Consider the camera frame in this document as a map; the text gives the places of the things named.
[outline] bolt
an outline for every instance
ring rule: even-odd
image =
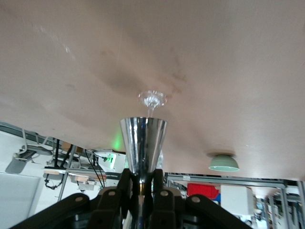
[[[200,199],[198,197],[192,197],[192,202],[199,203]]]
[[[111,191],[108,193],[109,196],[114,196],[115,195],[115,191]]]
[[[168,192],[163,190],[163,191],[160,192],[160,195],[163,196],[163,197],[166,197],[166,196],[168,196]]]
[[[77,197],[77,198],[75,198],[75,201],[80,202],[80,201],[82,201],[82,199],[83,199],[83,197]]]

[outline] metal jigger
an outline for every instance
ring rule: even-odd
[[[121,120],[121,129],[132,174],[132,201],[130,206],[132,229],[148,228],[153,208],[151,186],[167,122],[157,118],[133,117]]]

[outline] white panel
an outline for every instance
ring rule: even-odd
[[[234,215],[253,215],[252,190],[241,186],[221,185],[221,207]]]
[[[0,229],[25,220],[36,208],[38,177],[0,173]]]

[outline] green light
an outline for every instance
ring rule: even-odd
[[[114,140],[112,142],[112,148],[117,151],[124,150],[123,138],[121,129],[115,133]]]

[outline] red container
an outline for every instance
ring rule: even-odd
[[[200,184],[189,183],[187,185],[187,195],[191,196],[194,194],[200,194],[210,199],[215,199],[219,194],[219,190],[215,189],[215,187],[211,185],[200,185]]]

